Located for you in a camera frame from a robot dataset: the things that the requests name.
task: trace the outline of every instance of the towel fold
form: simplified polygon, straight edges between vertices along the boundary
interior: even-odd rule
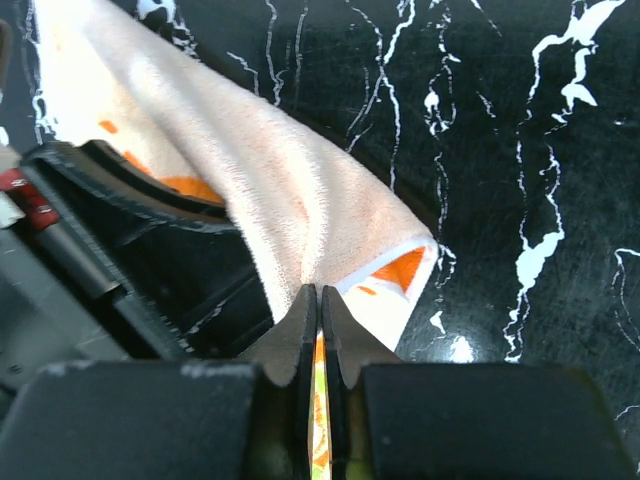
[[[395,348],[437,246],[384,184],[110,1],[35,6],[40,87],[57,139],[106,140],[180,192],[223,200],[276,322],[302,284],[335,285]]]

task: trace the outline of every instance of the black marble surface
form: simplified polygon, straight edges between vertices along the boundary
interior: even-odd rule
[[[640,462],[638,0],[117,3],[432,212],[401,356],[584,368]],[[0,17],[0,126],[25,151],[51,138],[35,25],[27,0]]]

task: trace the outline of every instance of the towel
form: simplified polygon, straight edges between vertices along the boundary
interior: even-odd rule
[[[109,0],[34,5],[41,124],[76,145],[105,140],[181,193],[224,202],[274,321],[301,285],[334,285],[354,317],[396,347],[438,251],[389,188]]]

